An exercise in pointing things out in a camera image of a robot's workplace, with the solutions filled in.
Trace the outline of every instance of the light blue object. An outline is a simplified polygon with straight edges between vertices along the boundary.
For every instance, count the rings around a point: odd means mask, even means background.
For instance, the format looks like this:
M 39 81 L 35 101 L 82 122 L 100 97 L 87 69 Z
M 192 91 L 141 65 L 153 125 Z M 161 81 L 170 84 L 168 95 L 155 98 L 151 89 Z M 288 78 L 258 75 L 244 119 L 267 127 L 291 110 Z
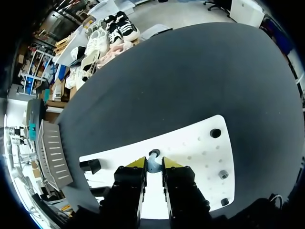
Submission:
M 35 130 L 36 125 L 34 123 L 29 123 L 29 138 L 31 141 L 36 140 L 36 130 Z
M 155 152 L 152 152 L 151 155 L 149 156 L 147 160 L 147 172 L 149 173 L 161 172 L 162 166 L 155 161 L 157 156 L 158 155 Z
M 43 97 L 43 100 L 46 102 L 49 100 L 49 94 L 50 94 L 50 90 L 49 89 L 46 89 L 44 91 L 44 97 Z

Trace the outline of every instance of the pegboard hole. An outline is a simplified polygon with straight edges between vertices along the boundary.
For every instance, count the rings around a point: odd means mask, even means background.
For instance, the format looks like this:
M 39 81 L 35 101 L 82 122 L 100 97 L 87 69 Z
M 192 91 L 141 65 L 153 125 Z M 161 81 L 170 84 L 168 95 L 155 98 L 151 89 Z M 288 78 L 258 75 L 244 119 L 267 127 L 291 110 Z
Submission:
M 220 129 L 213 129 L 210 131 L 210 136 L 212 138 L 218 138 L 221 135 L 221 130 Z

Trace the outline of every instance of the black and white sneaker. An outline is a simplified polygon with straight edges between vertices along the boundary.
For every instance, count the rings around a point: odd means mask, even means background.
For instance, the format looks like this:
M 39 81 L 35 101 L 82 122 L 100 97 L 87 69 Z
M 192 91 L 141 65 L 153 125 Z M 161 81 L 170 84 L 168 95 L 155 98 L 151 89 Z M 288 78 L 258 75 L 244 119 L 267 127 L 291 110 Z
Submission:
M 132 42 L 140 36 L 140 31 L 122 11 L 116 13 L 116 23 L 125 41 Z
M 114 22 L 109 25 L 109 43 L 110 48 L 123 43 L 123 36 L 118 25 Z
M 109 15 L 107 18 L 104 19 L 104 22 L 106 23 L 106 30 L 109 32 L 110 25 L 116 22 L 116 17 L 113 15 Z

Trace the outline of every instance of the white cabinet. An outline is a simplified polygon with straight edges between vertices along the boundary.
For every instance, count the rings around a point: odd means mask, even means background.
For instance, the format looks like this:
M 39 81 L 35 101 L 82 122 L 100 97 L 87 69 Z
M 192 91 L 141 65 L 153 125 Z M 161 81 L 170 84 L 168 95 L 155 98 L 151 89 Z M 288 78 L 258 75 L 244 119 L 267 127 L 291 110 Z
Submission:
M 259 28 L 264 13 L 263 8 L 252 0 L 232 0 L 230 17 L 237 23 Z

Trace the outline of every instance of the floor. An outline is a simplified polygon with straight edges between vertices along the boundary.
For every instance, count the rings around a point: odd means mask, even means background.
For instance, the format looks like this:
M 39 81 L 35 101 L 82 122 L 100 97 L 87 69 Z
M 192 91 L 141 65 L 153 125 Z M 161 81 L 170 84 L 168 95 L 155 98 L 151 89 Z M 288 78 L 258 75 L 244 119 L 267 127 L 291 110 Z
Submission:
M 141 32 L 154 26 L 163 24 L 174 29 L 208 22 L 233 22 L 226 13 L 219 9 L 208 11 L 210 4 L 203 5 L 203 1 L 179 2 L 169 0 L 159 3 L 149 1 L 138 5 L 135 12 L 128 15 L 130 20 Z

